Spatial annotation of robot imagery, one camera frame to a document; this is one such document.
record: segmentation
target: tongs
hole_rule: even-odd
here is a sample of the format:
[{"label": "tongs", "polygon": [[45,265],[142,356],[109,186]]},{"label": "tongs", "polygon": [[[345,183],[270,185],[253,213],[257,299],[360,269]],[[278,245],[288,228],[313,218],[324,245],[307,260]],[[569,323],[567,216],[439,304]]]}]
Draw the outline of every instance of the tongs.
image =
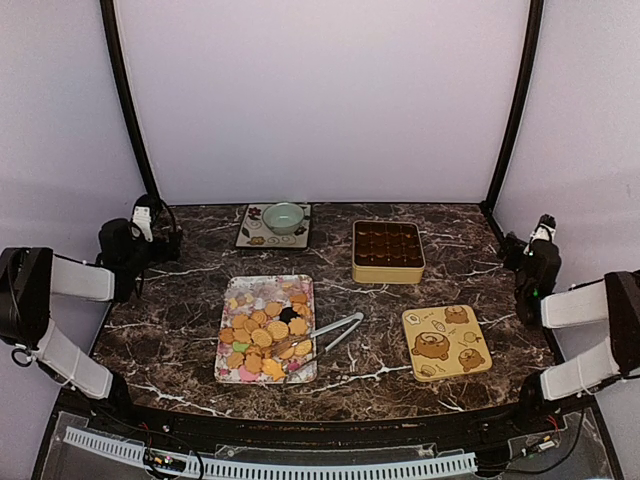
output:
[{"label": "tongs", "polygon": [[364,320],[364,313],[356,312],[353,315],[345,317],[345,318],[343,318],[341,320],[337,320],[337,321],[335,321],[333,323],[330,323],[329,325],[327,325],[325,327],[319,328],[318,330],[315,330],[315,331],[311,332],[308,335],[300,335],[300,336],[293,337],[293,338],[290,337],[287,340],[282,341],[282,342],[277,343],[276,345],[274,345],[272,352],[274,352],[274,354],[276,354],[276,352],[278,352],[278,351],[280,353],[282,353],[282,352],[288,350],[291,347],[295,347],[300,342],[303,342],[303,341],[305,341],[307,339],[314,339],[316,337],[319,337],[320,335],[324,335],[325,333],[331,332],[332,330],[335,330],[336,328],[340,328],[340,327],[342,327],[344,325],[347,325],[347,324],[349,324],[351,322],[355,322],[348,329],[346,329],[344,332],[342,332],[342,334],[338,338],[336,338],[329,345],[324,347],[324,349],[320,353],[314,355],[312,358],[310,358],[309,360],[304,362],[296,370],[294,370],[292,372],[287,371],[287,376],[284,379],[284,383],[287,383],[287,380],[289,379],[290,375],[299,372],[300,370],[302,370],[304,367],[306,367],[310,363],[315,362],[316,360],[318,360],[318,358],[321,355],[324,355],[325,353],[330,351],[333,347],[338,345],[342,340],[347,338],[347,336],[351,332],[353,332],[356,328],[358,328],[360,326],[360,324],[362,323],[363,320]]}]

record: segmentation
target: cartoon bear print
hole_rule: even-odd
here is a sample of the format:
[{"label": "cartoon bear print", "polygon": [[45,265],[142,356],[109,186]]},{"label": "cartoon bear print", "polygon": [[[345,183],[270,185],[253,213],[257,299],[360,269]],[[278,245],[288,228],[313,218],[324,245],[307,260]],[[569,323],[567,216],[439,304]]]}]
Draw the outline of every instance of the cartoon bear print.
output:
[{"label": "cartoon bear print", "polygon": [[478,368],[480,365],[484,363],[484,358],[480,356],[480,352],[473,348],[467,348],[460,352],[458,356],[458,361],[460,365],[462,365],[462,369],[465,373],[473,370],[474,368]]},{"label": "cartoon bear print", "polygon": [[436,332],[422,332],[416,337],[416,343],[411,353],[422,355],[427,358],[439,358],[446,360],[449,358],[449,339]]},{"label": "cartoon bear print", "polygon": [[447,323],[469,323],[469,316],[464,307],[447,307],[444,309],[444,321]]}]

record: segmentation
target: marble table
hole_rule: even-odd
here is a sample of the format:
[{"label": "marble table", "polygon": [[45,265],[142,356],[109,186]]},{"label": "marble table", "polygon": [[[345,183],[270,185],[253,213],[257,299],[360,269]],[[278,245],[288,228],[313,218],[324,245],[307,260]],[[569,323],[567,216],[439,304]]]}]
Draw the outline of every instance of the marble table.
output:
[{"label": "marble table", "polygon": [[[440,415],[513,403],[524,378],[553,364],[537,331],[515,316],[513,275],[476,205],[315,204],[304,251],[234,248],[244,206],[176,207],[182,258],[147,271],[141,299],[113,308],[94,358],[120,372],[138,405],[201,415],[289,421],[363,421]],[[419,285],[361,285],[351,278],[354,220],[418,224],[427,260]],[[219,384],[213,374],[222,299],[231,277],[307,274],[317,325],[366,315],[323,356],[306,385]],[[401,314],[468,304],[492,358],[486,373],[418,383]],[[336,335],[318,339],[319,347]]]}]

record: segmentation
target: cookie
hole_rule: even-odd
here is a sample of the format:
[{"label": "cookie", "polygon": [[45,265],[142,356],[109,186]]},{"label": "cookie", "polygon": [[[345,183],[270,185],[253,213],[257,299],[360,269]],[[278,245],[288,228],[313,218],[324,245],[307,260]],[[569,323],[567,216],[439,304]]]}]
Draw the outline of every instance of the cookie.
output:
[{"label": "cookie", "polygon": [[251,345],[247,348],[247,355],[251,355],[252,353],[262,356],[262,349],[258,345]]},{"label": "cookie", "polygon": [[238,368],[244,363],[244,355],[240,352],[233,352],[229,358],[227,358],[227,367]]},{"label": "cookie", "polygon": [[302,303],[303,305],[307,303],[307,296],[304,293],[299,293],[298,295],[292,295],[289,297],[291,303]]},{"label": "cookie", "polygon": [[269,335],[269,332],[263,330],[262,328],[258,328],[251,333],[251,339],[253,343],[259,345],[262,348],[269,347],[273,343],[273,338]]},{"label": "cookie", "polygon": [[308,353],[311,353],[312,349],[313,344],[311,343],[311,340],[305,340],[304,342],[300,342],[298,345],[296,345],[295,355],[296,357],[304,357]]},{"label": "cookie", "polygon": [[294,303],[292,307],[293,311],[301,317],[308,317],[311,315],[311,309],[302,303]]},{"label": "cookie", "polygon": [[293,320],[297,316],[298,314],[293,311],[293,308],[287,307],[287,308],[283,308],[282,311],[280,312],[279,320],[284,323],[289,323],[291,320]]},{"label": "cookie", "polygon": [[258,324],[263,327],[265,323],[267,323],[267,320],[269,320],[269,317],[266,313],[264,313],[264,311],[262,310],[257,310],[255,312],[253,312],[251,314],[251,318],[253,320],[255,320],[256,322],[258,322]]},{"label": "cookie", "polygon": [[233,342],[233,351],[241,353],[246,352],[249,346],[250,345],[248,343]]},{"label": "cookie", "polygon": [[244,359],[244,368],[250,373],[260,373],[262,371],[262,357],[252,353]]},{"label": "cookie", "polygon": [[231,320],[231,325],[233,326],[233,328],[242,328],[242,326],[244,325],[245,320],[248,320],[249,317],[247,317],[246,315],[236,315],[235,317],[233,317],[233,320]]},{"label": "cookie", "polygon": [[267,325],[267,332],[271,334],[276,342],[279,342],[289,336],[289,327],[284,322],[275,321]]},{"label": "cookie", "polygon": [[244,328],[238,328],[233,331],[233,338],[240,343],[251,343],[251,335]]},{"label": "cookie", "polygon": [[279,357],[282,360],[289,360],[291,357],[293,357],[293,354],[295,353],[295,347],[291,347],[286,349],[284,352],[282,352]]},{"label": "cookie", "polygon": [[254,330],[256,330],[257,328],[260,328],[260,325],[258,325],[258,322],[256,322],[253,318],[247,318],[244,321],[244,325],[242,326],[247,332],[251,333]]},{"label": "cookie", "polygon": [[231,345],[233,343],[233,328],[223,328],[220,330],[220,341]]},{"label": "cookie", "polygon": [[287,376],[284,373],[284,370],[282,370],[282,365],[272,358],[267,358],[262,361],[262,371],[273,377],[274,382],[277,382]]},{"label": "cookie", "polygon": [[245,367],[244,365],[242,365],[239,369],[238,369],[238,375],[240,375],[240,380],[242,380],[243,382],[255,382],[258,377],[260,376],[257,373],[251,373],[247,370],[247,367]]},{"label": "cookie", "polygon": [[294,318],[289,322],[291,335],[304,335],[307,333],[307,321],[304,318]]},{"label": "cookie", "polygon": [[271,318],[274,318],[280,315],[281,311],[282,311],[282,304],[278,302],[268,303],[267,306],[264,308],[264,313],[269,315]]}]

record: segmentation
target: green bowl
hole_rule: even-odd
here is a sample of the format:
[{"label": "green bowl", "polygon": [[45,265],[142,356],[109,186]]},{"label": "green bowl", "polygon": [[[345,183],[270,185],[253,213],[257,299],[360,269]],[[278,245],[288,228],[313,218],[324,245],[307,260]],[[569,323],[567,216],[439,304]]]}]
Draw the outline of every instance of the green bowl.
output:
[{"label": "green bowl", "polygon": [[302,225],[304,210],[295,203],[277,203],[263,212],[262,220],[276,235],[289,235]]}]

